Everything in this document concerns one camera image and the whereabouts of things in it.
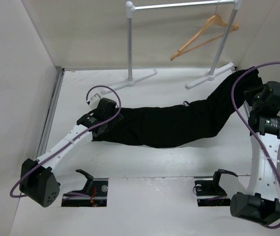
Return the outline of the black trousers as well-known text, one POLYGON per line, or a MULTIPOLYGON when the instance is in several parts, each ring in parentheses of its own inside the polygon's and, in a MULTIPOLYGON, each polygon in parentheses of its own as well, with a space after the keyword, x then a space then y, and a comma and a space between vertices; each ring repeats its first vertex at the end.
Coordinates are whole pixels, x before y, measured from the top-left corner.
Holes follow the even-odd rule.
POLYGON ((245 102, 244 92, 261 86, 259 71, 237 71, 229 75, 204 100, 171 107, 122 108, 123 119, 111 130, 93 140, 131 146, 146 145, 153 148, 175 148, 187 143, 215 137, 236 108, 245 102))

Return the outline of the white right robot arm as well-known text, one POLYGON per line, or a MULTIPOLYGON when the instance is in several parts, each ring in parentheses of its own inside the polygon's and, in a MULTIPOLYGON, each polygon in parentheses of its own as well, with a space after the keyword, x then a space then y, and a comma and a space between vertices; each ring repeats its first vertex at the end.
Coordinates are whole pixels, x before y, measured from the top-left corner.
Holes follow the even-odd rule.
POLYGON ((270 81, 245 92, 248 118, 243 122, 250 131, 251 174, 247 188, 232 191, 230 213, 266 228, 280 219, 276 172, 280 147, 280 83, 270 81))

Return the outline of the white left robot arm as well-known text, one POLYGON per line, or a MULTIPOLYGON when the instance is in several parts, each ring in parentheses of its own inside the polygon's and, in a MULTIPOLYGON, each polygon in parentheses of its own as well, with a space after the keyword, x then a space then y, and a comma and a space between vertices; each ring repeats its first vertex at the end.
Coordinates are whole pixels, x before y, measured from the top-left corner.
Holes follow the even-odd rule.
POLYGON ((42 207, 50 206, 60 192, 53 170, 64 158, 71 157, 96 136, 107 132, 122 116, 121 99, 101 98, 95 109, 80 117, 74 127, 53 148, 21 167, 19 190, 42 207))

